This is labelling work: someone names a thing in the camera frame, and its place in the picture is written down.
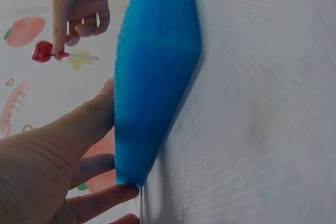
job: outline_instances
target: lollipop stick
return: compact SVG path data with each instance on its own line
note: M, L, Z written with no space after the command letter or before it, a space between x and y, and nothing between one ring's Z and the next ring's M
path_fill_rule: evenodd
M75 54L68 54L68 58L77 58L77 59L83 59L83 60L95 60L98 61L98 57L93 56L85 56L85 55L75 55Z

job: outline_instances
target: patterned backdrop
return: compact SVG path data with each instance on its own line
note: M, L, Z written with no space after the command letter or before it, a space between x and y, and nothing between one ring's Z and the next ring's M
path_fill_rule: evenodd
M118 31L129 0L109 0L111 23L98 37L82 39L67 52L97 56L99 61L31 58L39 40L52 41L51 0L0 0L0 137L43 126L91 99L113 77ZM114 153L113 130L86 156ZM98 176L69 192L78 196L115 183L115 172ZM108 223L125 212L138 213L136 200L114 208L90 223Z

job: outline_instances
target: peach illustration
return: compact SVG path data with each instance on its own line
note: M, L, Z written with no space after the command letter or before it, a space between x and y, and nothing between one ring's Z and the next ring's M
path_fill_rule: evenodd
M23 47L32 42L43 30L46 22L39 17L27 17L15 21L5 34L10 47Z
M28 88L29 82L23 82L19 87L17 87L13 93L9 96L2 115L0 118L0 129L3 137L8 137L12 130L12 119L15 111L18 110L19 105L22 102L23 97L25 97L25 90Z
M114 154L114 128L98 143L93 145L84 155L84 157L90 157L97 154L112 153ZM86 186L94 193L96 191L103 190L116 184L115 170L94 177L86 182ZM78 189L86 189L85 184L81 185Z

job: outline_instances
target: yellow flower print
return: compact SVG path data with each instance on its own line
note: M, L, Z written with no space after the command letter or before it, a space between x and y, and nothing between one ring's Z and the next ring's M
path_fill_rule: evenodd
M84 50L76 50L74 52L77 55L84 55L84 56L90 56L90 51L84 51ZM79 70L82 68L83 65L91 65L92 60L84 60L84 59L75 59L75 58L69 58L68 59L69 64L73 64L73 70Z

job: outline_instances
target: stain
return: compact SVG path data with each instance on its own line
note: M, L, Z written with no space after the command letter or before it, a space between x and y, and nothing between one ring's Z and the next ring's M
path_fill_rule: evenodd
M249 126L250 142L263 149L267 142L270 125L274 121L274 108L271 106L263 108L262 105L252 102L250 118L252 120Z

